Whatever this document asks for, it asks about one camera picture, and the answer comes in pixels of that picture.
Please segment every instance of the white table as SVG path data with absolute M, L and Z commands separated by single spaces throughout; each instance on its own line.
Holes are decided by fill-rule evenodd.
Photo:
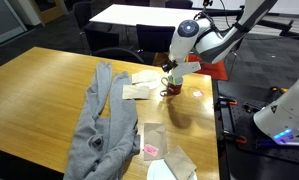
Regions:
M 199 10 L 113 4 L 90 21 L 126 26 L 145 24 L 178 27 L 183 20 L 193 19 L 199 12 Z

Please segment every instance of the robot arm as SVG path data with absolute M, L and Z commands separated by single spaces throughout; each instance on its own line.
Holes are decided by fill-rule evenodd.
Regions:
M 242 17 L 224 36 L 208 16 L 203 19 L 183 21 L 173 35 L 169 52 L 170 62 L 163 66 L 163 70 L 169 72 L 173 69 L 175 70 L 173 75 L 177 77 L 191 73 L 183 72 L 186 65 L 182 63 L 185 63 L 185 58 L 192 49 L 207 63 L 217 63 L 224 59 L 232 47 L 267 14 L 276 2 L 277 0 L 246 0 Z

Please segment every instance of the brown cup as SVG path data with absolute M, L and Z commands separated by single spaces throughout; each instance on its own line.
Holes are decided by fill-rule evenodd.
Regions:
M 166 86 L 165 90 L 160 92 L 161 96 L 174 96 L 181 93 L 183 78 L 174 79 L 172 76 L 163 77 L 161 83 Z

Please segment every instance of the wooden table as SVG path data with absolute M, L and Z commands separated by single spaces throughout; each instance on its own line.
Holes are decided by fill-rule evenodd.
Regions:
M 145 24 L 178 27 L 182 21 L 192 20 L 199 12 L 201 11 L 113 4 L 90 21 L 126 26 Z
M 161 68 L 33 48 L 0 67 L 0 150 L 58 172 L 64 172 L 74 129 L 99 61 L 113 73 L 130 74 Z M 180 145 L 197 165 L 199 179 L 219 179 L 210 76 L 184 76 L 182 93 L 161 97 L 161 85 L 150 100 L 137 101 L 138 128 L 164 123 L 168 149 Z M 201 90 L 204 95 L 194 97 Z M 106 105 L 104 115 L 108 115 Z M 126 163 L 124 179 L 146 179 L 150 161 L 143 152 Z

